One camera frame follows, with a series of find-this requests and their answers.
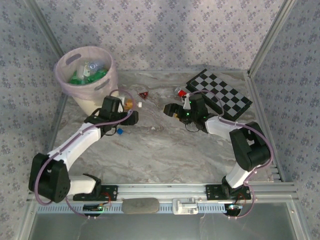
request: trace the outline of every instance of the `white bracket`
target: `white bracket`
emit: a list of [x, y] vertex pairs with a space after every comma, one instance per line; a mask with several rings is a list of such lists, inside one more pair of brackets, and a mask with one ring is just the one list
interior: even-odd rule
[[175, 215], [193, 215], [199, 212], [198, 204], [194, 197], [174, 198], [172, 205], [173, 214]]

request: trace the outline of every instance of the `black and white checkerboard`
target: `black and white checkerboard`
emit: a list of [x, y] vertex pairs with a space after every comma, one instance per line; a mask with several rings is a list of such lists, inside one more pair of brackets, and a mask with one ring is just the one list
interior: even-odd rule
[[[193, 77], [186, 84], [186, 88], [191, 92], [197, 90], [208, 90], [213, 92], [221, 99], [224, 109], [223, 117], [231, 121], [238, 119], [252, 104], [252, 101], [206, 69]], [[222, 113], [220, 104], [212, 93], [207, 92], [202, 93], [202, 95], [204, 96], [205, 103], [210, 108], [218, 114]]]

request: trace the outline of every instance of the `patterned wallpaper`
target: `patterned wallpaper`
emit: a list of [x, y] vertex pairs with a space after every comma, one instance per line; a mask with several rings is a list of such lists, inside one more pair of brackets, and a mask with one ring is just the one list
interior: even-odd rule
[[122, 70], [248, 69], [283, 0], [36, 0], [65, 52]]
[[14, 237], [32, 158], [48, 147], [57, 59], [22, 0], [0, 1], [0, 239]]
[[254, 77], [279, 159], [320, 239], [320, 3], [297, 0]]

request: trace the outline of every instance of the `gray marble table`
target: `gray marble table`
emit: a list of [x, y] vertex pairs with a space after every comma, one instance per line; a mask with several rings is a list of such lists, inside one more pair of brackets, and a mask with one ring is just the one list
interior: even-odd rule
[[[122, 135], [104, 136], [90, 146], [74, 163], [70, 174], [89, 173], [103, 183], [219, 183], [235, 164], [229, 141], [204, 132], [191, 133], [163, 108], [179, 103], [174, 87], [184, 87], [194, 73], [120, 72], [119, 87], [127, 89], [137, 101], [139, 122], [122, 126]], [[250, 98], [246, 83], [234, 75], [218, 77]], [[146, 100], [138, 93], [148, 91]], [[69, 97], [63, 112], [55, 146], [67, 140], [83, 123], [86, 115]], [[239, 122], [255, 120], [251, 106]], [[253, 181], [272, 181], [269, 169], [258, 172]]]

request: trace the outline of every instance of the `white trash bin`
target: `white trash bin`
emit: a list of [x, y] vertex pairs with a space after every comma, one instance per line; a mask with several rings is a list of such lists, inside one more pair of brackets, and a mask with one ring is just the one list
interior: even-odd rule
[[[105, 63], [104, 67], [108, 69], [107, 74], [90, 84], [75, 85], [68, 83], [83, 60], [103, 61]], [[107, 50], [96, 46], [80, 47], [65, 54], [57, 62], [54, 68], [54, 76], [60, 83], [62, 91], [72, 96], [88, 116], [97, 108], [101, 108], [105, 96], [118, 88], [118, 74], [114, 58]]]

